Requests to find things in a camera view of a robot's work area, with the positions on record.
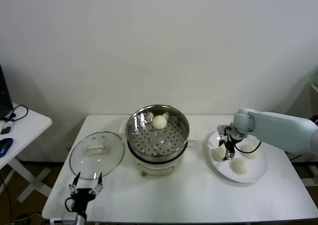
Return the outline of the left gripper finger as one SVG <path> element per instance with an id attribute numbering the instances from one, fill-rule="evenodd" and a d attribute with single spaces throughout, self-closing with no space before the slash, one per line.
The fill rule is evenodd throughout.
<path id="1" fill-rule="evenodd" d="M 80 178 L 80 172 L 74 178 L 72 184 L 69 185 L 69 190 L 71 193 L 77 193 L 77 183 Z"/>
<path id="2" fill-rule="evenodd" d="M 95 185 L 90 191 L 90 194 L 99 194 L 99 192 L 102 190 L 103 184 L 102 184 L 102 173 L 100 173 L 97 185 Z"/>

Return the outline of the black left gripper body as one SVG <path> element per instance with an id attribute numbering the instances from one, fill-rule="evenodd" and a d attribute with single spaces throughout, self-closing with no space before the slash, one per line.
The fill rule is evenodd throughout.
<path id="1" fill-rule="evenodd" d="M 71 194 L 71 200 L 73 204 L 71 206 L 71 211 L 77 213 L 82 217 L 86 217 L 86 209 L 88 203 L 93 201 L 96 194 L 91 191 L 90 188 L 79 188 L 76 193 Z"/>

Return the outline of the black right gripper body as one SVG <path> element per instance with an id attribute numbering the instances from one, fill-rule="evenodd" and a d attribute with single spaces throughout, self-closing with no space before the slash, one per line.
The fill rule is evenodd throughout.
<path id="1" fill-rule="evenodd" d="M 238 143 L 242 142 L 245 139 L 245 134 L 241 134 L 236 130 L 236 128 L 232 129 L 231 127 L 226 127 L 225 135 L 228 138 L 229 143 L 234 148 Z"/>

